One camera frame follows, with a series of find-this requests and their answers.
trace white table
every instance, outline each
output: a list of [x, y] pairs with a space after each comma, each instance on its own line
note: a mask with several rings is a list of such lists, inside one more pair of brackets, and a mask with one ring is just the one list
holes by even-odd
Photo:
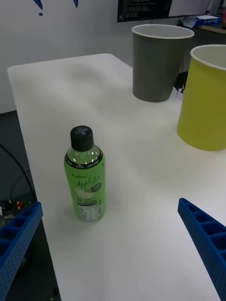
[[[226, 152], [178, 137], [181, 101], [136, 99], [132, 69], [109, 54], [8, 72], [62, 301], [219, 300], [177, 208], [185, 197], [226, 224]], [[77, 125], [106, 155], [95, 224], [76, 219], [63, 167]]]

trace monitor screen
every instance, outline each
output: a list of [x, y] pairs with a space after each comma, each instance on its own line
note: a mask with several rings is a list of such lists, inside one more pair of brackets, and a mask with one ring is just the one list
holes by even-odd
[[210, 0], [119, 0], [118, 22], [204, 15]]

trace apple image on label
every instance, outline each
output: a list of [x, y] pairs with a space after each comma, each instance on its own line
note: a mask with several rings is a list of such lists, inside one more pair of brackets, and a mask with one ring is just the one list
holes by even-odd
[[93, 197], [93, 193], [83, 191], [80, 188], [75, 188], [75, 193], [81, 198], [92, 198]]

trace blue object on wall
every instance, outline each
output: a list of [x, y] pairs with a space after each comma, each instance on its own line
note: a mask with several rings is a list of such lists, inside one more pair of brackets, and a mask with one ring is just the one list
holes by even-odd
[[75, 6], [78, 7], [78, 5], [79, 5], [78, 0], [73, 0], [73, 2], [74, 2], [74, 4], [75, 4]]
[[185, 198], [179, 200], [178, 213], [221, 301], [226, 301], [226, 227]]
[[8, 294], [42, 216], [41, 204], [34, 203], [0, 228], [0, 301], [4, 301]]
[[33, 1], [34, 1], [35, 4], [38, 5], [38, 7], [39, 7], [40, 9], [43, 9], [43, 5], [42, 5], [41, 0], [33, 0]]

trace green plastic bottle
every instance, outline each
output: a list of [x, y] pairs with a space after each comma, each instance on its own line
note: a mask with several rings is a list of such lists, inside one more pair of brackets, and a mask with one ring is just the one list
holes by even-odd
[[105, 157], [94, 145], [90, 127], [71, 130], [71, 145], [64, 160], [67, 180], [78, 218], [96, 221], [105, 213]]

